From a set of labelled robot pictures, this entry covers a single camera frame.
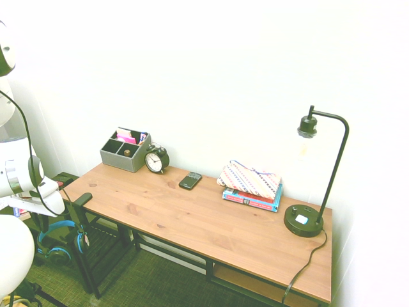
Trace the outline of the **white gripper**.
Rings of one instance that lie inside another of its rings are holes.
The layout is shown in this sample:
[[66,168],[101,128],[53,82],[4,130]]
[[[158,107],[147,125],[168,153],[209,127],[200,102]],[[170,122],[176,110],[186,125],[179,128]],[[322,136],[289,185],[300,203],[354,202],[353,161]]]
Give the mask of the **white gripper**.
[[53,180],[43,180],[37,188],[9,196],[1,191],[1,204],[32,212],[31,219],[43,233],[49,230],[48,216],[56,217],[65,210],[59,185]]

